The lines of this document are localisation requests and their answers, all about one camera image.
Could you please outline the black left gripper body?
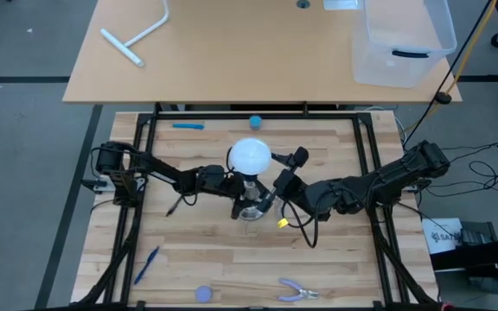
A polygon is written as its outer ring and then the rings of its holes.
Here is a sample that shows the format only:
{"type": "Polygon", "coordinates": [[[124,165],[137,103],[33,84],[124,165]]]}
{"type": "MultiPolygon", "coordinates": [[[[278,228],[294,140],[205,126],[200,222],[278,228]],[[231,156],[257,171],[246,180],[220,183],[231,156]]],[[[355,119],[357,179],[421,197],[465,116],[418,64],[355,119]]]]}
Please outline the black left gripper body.
{"type": "Polygon", "coordinates": [[[239,197],[243,190],[243,181],[239,174],[228,174],[221,165],[208,165],[199,168],[196,189],[205,194],[239,197]]]}

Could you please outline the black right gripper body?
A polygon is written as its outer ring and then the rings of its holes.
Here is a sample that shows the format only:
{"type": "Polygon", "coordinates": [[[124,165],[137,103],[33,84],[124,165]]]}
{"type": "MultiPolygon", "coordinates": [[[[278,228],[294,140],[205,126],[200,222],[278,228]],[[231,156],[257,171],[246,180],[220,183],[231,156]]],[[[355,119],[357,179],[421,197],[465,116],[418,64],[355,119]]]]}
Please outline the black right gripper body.
{"type": "Polygon", "coordinates": [[[305,203],[305,190],[308,185],[293,171],[283,169],[277,179],[273,182],[276,195],[293,203],[305,203]]]}

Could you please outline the silver metal lamp base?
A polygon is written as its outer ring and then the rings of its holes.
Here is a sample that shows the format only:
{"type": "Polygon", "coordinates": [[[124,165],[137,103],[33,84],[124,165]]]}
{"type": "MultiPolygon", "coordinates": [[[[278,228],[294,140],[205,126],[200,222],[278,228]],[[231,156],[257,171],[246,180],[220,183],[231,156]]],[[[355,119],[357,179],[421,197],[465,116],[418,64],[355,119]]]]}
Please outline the silver metal lamp base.
{"type": "Polygon", "coordinates": [[[265,213],[262,212],[262,201],[256,201],[258,190],[257,184],[262,184],[256,175],[242,175],[242,191],[246,199],[249,200],[249,206],[239,215],[245,221],[254,221],[261,219],[265,213]]]}

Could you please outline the white globe lightbulb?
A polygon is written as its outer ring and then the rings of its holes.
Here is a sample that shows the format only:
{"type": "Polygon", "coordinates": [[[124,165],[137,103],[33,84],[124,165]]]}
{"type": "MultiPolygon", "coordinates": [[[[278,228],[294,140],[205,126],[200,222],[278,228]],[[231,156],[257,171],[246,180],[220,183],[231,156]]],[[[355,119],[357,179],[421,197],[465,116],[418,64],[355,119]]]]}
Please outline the white globe lightbulb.
{"type": "Polygon", "coordinates": [[[243,138],[232,146],[227,162],[243,175],[259,175],[271,165],[271,150],[258,138],[243,138]]]}

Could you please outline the black marker pen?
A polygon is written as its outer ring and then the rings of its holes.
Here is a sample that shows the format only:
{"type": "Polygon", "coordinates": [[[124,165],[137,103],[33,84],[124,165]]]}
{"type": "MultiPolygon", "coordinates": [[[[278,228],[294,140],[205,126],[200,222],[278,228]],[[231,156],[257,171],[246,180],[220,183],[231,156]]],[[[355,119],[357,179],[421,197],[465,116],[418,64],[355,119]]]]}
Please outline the black marker pen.
{"type": "Polygon", "coordinates": [[[176,208],[183,202],[184,196],[181,195],[176,202],[170,207],[170,209],[166,212],[165,217],[169,217],[175,210],[176,208]]]}

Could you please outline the purple round disc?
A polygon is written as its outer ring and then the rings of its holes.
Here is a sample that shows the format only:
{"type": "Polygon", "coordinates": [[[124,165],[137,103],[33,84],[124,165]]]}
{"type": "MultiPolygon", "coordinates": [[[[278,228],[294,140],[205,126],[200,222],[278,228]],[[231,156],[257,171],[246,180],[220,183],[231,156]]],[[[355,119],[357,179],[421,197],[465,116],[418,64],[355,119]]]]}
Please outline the purple round disc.
{"type": "Polygon", "coordinates": [[[195,299],[199,303],[208,303],[213,298],[213,290],[209,286],[200,286],[195,290],[195,299]]]}

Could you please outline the blue ballpoint pen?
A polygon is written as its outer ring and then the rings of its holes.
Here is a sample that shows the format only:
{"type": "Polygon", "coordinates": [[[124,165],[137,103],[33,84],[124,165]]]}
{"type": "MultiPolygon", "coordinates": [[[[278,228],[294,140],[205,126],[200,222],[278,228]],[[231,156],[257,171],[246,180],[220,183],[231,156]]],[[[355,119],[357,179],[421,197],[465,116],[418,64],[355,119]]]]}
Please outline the blue ballpoint pen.
{"type": "Polygon", "coordinates": [[[157,246],[150,254],[149,256],[147,257],[146,259],[146,262],[143,266],[143,268],[138,272],[135,280],[134,280],[134,284],[137,285],[141,282],[141,280],[144,278],[144,275],[146,273],[146,271],[148,270],[148,268],[150,267],[151,263],[153,262],[153,260],[155,259],[156,255],[158,254],[159,252],[159,249],[160,247],[157,246]]]}

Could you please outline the tan wooden back table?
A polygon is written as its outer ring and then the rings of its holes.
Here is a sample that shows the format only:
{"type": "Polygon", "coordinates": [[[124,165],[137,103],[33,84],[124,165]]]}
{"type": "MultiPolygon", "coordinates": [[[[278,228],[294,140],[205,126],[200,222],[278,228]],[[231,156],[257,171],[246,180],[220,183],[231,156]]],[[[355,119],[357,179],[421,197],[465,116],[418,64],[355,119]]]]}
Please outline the tan wooden back table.
{"type": "Polygon", "coordinates": [[[162,0],[98,0],[64,101],[224,104],[426,103],[450,83],[440,61],[413,88],[363,85],[351,64],[353,13],[295,0],[169,0],[169,20],[131,46],[137,67],[101,34],[127,42],[159,21],[162,0]]]}

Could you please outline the clear plastic storage bin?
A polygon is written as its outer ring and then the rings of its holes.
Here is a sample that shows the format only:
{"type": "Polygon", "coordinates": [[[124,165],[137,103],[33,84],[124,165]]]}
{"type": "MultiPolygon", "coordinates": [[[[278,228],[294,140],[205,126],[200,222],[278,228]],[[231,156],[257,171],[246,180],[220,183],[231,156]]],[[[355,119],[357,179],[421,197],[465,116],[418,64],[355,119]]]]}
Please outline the clear plastic storage bin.
{"type": "Polygon", "coordinates": [[[447,0],[361,0],[352,32],[354,80],[412,88],[457,40],[447,0]]]}

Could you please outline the silver flat plate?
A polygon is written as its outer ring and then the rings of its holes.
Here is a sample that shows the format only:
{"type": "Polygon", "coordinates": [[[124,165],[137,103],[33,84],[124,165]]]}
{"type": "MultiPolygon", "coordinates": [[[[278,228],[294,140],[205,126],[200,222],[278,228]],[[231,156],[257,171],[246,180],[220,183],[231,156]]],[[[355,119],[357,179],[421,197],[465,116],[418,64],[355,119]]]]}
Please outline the silver flat plate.
{"type": "Polygon", "coordinates": [[[323,7],[326,10],[357,10],[359,0],[323,0],[323,7]]]}

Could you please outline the white printed paper sheet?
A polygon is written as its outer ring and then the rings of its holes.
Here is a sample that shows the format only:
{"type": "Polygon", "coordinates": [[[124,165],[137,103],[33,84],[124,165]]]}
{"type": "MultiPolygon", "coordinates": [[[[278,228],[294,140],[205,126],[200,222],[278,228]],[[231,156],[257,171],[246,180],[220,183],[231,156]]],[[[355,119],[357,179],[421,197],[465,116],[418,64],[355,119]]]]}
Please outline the white printed paper sheet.
{"type": "Polygon", "coordinates": [[[422,226],[431,255],[453,251],[462,245],[462,223],[458,218],[422,219],[422,226]]]}

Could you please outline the white bent tube stand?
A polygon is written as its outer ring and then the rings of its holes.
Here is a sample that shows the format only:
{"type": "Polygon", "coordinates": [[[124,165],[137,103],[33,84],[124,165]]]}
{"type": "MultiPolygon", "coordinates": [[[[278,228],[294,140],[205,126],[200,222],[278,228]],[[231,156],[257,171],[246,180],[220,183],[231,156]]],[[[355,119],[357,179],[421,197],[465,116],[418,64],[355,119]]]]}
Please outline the white bent tube stand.
{"type": "Polygon", "coordinates": [[[110,44],[112,44],[123,56],[125,56],[128,60],[130,60],[134,65],[136,65],[137,67],[144,67],[144,61],[131,50],[131,46],[141,41],[145,36],[151,34],[153,31],[162,27],[169,20],[169,15],[170,15],[169,0],[162,0],[162,3],[163,3],[162,18],[127,42],[121,42],[117,37],[112,35],[106,29],[101,29],[99,32],[110,44]]]}

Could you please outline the black equipment cart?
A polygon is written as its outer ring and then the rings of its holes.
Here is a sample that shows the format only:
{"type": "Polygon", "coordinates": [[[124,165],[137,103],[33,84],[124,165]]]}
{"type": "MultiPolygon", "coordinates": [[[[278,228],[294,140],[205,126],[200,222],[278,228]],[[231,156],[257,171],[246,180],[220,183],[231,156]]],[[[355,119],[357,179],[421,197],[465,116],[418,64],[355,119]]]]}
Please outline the black equipment cart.
{"type": "Polygon", "coordinates": [[[431,255],[435,271],[464,270],[480,289],[498,294],[498,237],[490,222],[465,222],[460,245],[431,255]]]}

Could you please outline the black metal table frame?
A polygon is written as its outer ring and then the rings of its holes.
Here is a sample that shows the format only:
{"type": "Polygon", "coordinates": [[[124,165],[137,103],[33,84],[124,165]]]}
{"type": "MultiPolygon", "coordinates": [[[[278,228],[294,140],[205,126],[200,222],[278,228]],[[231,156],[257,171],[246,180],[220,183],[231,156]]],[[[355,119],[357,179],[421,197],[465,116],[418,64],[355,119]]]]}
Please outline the black metal table frame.
{"type": "MultiPolygon", "coordinates": [[[[156,122],[154,155],[181,170],[223,164],[228,148],[255,136],[279,154],[305,147],[310,158],[298,175],[307,183],[359,175],[360,154],[352,121],[343,112],[324,119],[265,120],[252,131],[247,117],[222,114],[203,120],[204,130],[177,129],[190,124],[181,115],[167,114],[156,122]]],[[[280,229],[268,213],[257,222],[230,217],[232,201],[200,194],[181,203],[172,188],[150,179],[134,257],[133,278],[149,254],[159,252],[144,278],[131,287],[129,301],[158,307],[194,307],[195,290],[213,290],[212,307],[279,307],[277,297],[291,289],[279,278],[299,282],[320,298],[304,306],[369,307],[382,299],[373,237],[365,213],[333,214],[318,230],[280,229]]]]}

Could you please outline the purple handled pliers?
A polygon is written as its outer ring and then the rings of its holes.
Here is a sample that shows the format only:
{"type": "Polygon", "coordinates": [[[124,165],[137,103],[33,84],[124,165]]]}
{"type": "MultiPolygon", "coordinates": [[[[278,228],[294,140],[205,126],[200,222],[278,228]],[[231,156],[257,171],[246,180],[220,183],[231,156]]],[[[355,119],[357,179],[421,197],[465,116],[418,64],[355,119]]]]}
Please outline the purple handled pliers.
{"type": "Polygon", "coordinates": [[[303,300],[317,300],[320,298],[320,295],[316,291],[306,289],[298,282],[295,282],[291,279],[279,278],[278,281],[294,291],[293,295],[278,296],[277,297],[278,301],[294,302],[294,301],[303,301],[303,300]]]}

